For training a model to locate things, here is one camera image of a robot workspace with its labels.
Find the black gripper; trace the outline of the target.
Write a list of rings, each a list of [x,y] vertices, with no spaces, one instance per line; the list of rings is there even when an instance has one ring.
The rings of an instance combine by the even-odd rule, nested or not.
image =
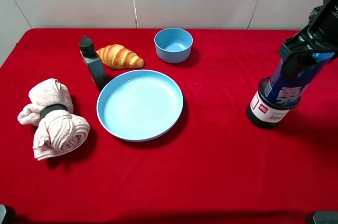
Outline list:
[[[278,54],[285,61],[282,66],[285,87],[306,85],[310,70],[317,65],[312,53],[333,53],[330,62],[337,59],[337,38],[307,25],[281,45]]]

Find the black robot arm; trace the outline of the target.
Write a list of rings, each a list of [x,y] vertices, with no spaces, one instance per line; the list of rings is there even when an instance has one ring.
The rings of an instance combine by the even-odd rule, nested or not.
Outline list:
[[[306,69],[323,66],[337,58],[337,0],[323,0],[311,12],[308,24],[279,48],[281,75],[295,80]]]

